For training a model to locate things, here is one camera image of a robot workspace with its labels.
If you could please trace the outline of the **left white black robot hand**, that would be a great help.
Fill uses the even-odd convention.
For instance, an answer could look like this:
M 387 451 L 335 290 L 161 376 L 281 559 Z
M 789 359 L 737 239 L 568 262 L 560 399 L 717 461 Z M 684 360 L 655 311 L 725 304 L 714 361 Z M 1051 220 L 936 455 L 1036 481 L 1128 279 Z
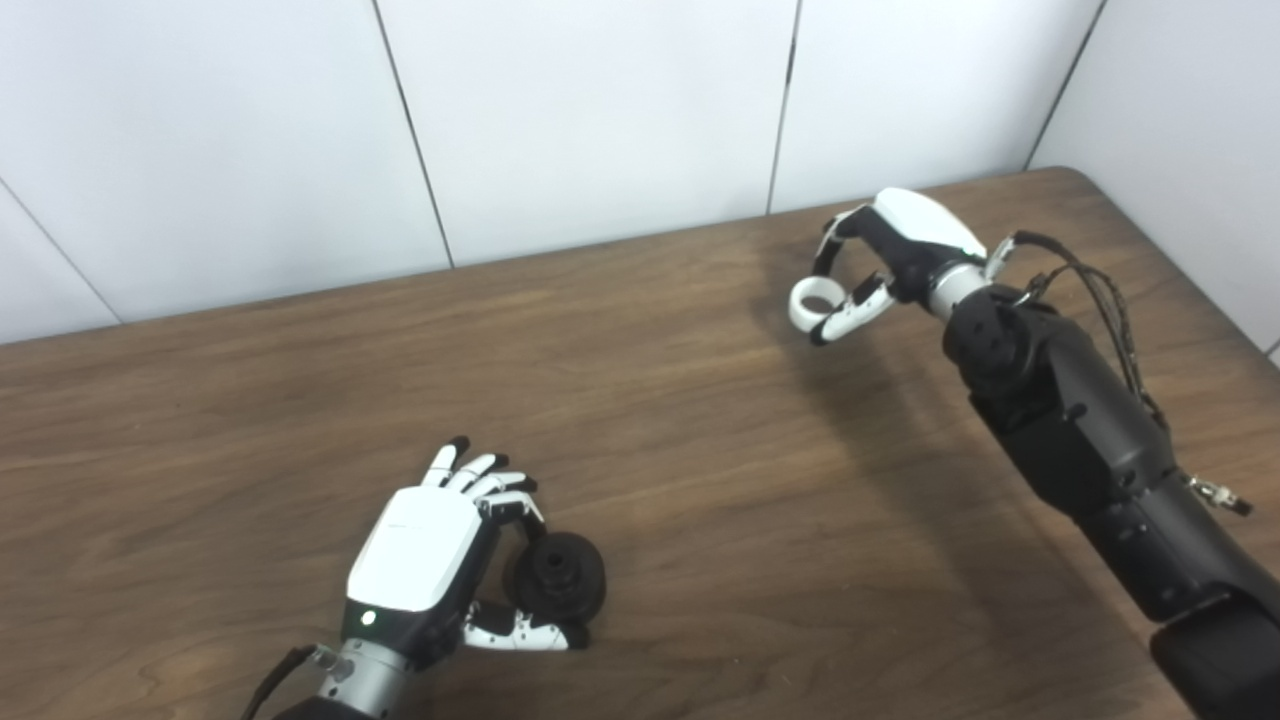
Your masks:
M 461 646 L 515 652 L 585 650 L 581 623 L 488 603 L 477 591 L 504 527 L 527 541 L 548 534 L 538 483 L 503 454 L 467 457 L 470 441 L 444 443 L 422 478 L 388 500 L 346 583 L 340 638 L 399 655 L 412 673 Z

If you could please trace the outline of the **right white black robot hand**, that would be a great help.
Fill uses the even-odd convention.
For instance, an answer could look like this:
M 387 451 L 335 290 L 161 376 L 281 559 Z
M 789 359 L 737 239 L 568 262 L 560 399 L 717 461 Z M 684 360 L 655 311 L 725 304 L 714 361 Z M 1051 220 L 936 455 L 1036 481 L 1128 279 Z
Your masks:
M 850 240 L 864 242 L 884 266 L 846 291 L 832 270 Z M 942 204 L 910 190 L 882 190 L 826 224 L 810 275 L 791 288 L 788 318 L 817 346 L 897 304 L 918 304 L 947 322 L 963 300 L 993 284 L 988 265 L 986 246 Z

